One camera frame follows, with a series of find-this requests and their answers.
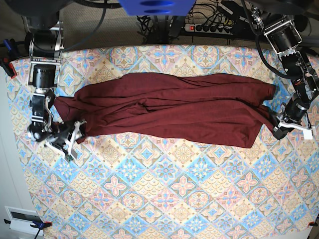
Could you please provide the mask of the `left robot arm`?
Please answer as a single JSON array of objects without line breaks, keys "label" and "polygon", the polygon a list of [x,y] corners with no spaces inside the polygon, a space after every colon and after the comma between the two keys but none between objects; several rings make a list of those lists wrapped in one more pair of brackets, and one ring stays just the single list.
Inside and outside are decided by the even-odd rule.
[{"label": "left robot arm", "polygon": [[297,129],[302,131],[304,139],[311,140],[316,135],[316,128],[307,111],[319,96],[319,78],[305,50],[300,47],[302,38],[287,15],[271,14],[255,7],[251,16],[281,61],[284,73],[269,65],[257,36],[256,47],[263,63],[279,77],[290,80],[295,90],[290,100],[281,104],[280,111],[272,114],[275,120],[273,135],[280,140]]}]

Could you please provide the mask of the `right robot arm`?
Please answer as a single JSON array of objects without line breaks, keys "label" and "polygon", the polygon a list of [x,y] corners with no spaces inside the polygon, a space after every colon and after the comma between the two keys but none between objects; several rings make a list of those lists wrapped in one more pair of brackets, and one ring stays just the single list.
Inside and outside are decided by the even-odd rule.
[{"label": "right robot arm", "polygon": [[30,101],[32,116],[28,134],[37,142],[65,151],[83,133],[81,121],[54,122],[51,112],[56,99],[54,88],[57,87],[62,65],[63,29],[60,14],[56,12],[47,16],[26,17],[26,26],[30,39],[28,84],[35,88]]}]

